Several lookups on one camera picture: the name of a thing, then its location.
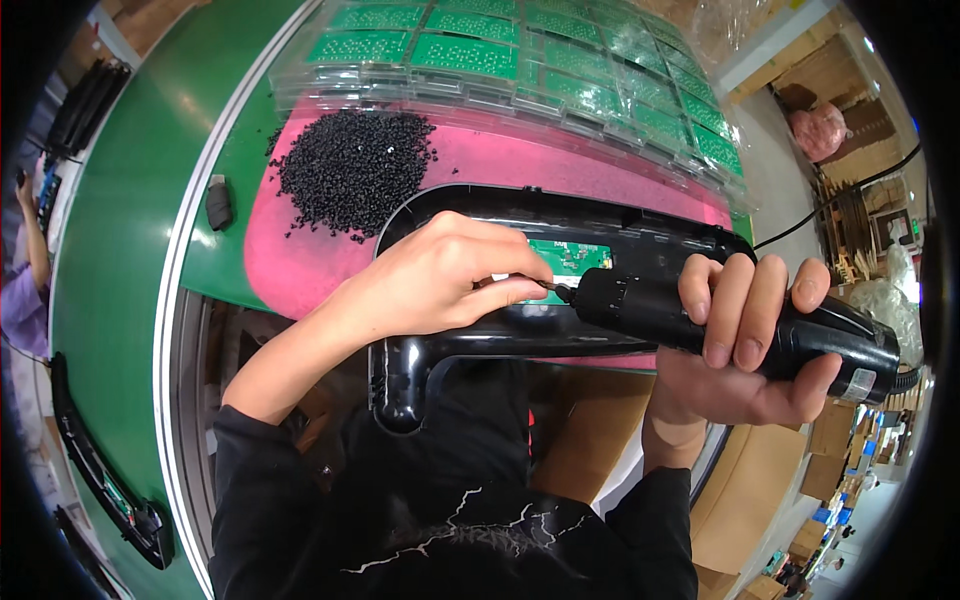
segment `black power tool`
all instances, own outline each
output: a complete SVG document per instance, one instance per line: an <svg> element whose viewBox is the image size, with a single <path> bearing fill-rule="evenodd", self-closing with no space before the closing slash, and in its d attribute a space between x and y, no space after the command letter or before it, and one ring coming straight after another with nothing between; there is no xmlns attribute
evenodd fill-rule
<svg viewBox="0 0 960 600"><path fill-rule="evenodd" d="M581 321L669 348L700 354L705 329L692 322L680 301L677 281L628 275L616 269L588 269L579 287L546 284L572 306ZM893 329L848 304L826 298L812 313L784 300L773 342L757 372L793 380L800 368L828 352L843 357L829 388L834 397L879 404L916 384L898 373L900 345Z"/></svg>

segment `black trousers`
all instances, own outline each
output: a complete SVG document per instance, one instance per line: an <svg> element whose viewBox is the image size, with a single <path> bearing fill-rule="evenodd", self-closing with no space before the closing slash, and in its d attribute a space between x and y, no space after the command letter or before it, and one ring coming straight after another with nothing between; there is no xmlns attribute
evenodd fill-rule
<svg viewBox="0 0 960 600"><path fill-rule="evenodd" d="M443 375L438 397L431 398L423 427L405 437L384 431L362 406L344 429L347 467L376 461L428 480L526 486L527 379L522 360L457 360Z"/></svg>

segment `circuit board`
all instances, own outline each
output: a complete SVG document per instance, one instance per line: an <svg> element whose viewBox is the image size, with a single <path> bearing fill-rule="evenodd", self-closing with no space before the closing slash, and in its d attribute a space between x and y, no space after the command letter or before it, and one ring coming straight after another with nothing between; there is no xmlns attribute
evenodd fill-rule
<svg viewBox="0 0 960 600"><path fill-rule="evenodd" d="M577 244L576 242L556 242L552 240L527 240L530 248L550 265L553 282L570 287L580 285L580 277L591 267L610 269L613 256L607 246ZM527 300L525 304L563 304L553 292L544 300Z"/></svg>

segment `pink mat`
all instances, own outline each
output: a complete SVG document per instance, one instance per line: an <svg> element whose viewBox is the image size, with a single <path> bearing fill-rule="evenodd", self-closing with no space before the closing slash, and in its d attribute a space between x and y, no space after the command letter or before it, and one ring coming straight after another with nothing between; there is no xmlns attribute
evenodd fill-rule
<svg viewBox="0 0 960 600"><path fill-rule="evenodd" d="M290 143L321 114L295 112L280 134L273 158L286 155ZM677 189L675 175L637 156L592 146L581 136L464 110L431 115L430 122L437 126L430 139L439 160L430 162L423 189L448 182L538 185L731 226L724 203L705 188L684 183L684 189ZM247 226L244 267L251 288L267 306L284 317L300 319L370 264L375 240L361 246L349 241L348 234L331 237L326 228L290 229L298 212L286 195L276 195L279 187L276 167L267 167ZM291 235L285 238L288 231ZM651 355L558 360L614 369L654 368Z"/></svg>

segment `pile of black screws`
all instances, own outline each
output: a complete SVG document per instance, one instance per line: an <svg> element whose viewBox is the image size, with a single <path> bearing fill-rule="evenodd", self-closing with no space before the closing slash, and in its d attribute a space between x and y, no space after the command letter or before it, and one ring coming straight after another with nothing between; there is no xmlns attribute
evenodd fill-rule
<svg viewBox="0 0 960 600"><path fill-rule="evenodd" d="M276 128L276 131L271 133L270 137L267 138L267 152L263 153L264 156L269 156L274 153L274 147L276 146L276 141L280 139L280 134L283 132L282 127Z"/></svg>
<svg viewBox="0 0 960 600"><path fill-rule="evenodd" d="M341 110L307 125L279 167L280 194L300 211L293 228L358 231L363 244L420 189L427 163L437 161L427 135L437 129L406 112Z"/></svg>

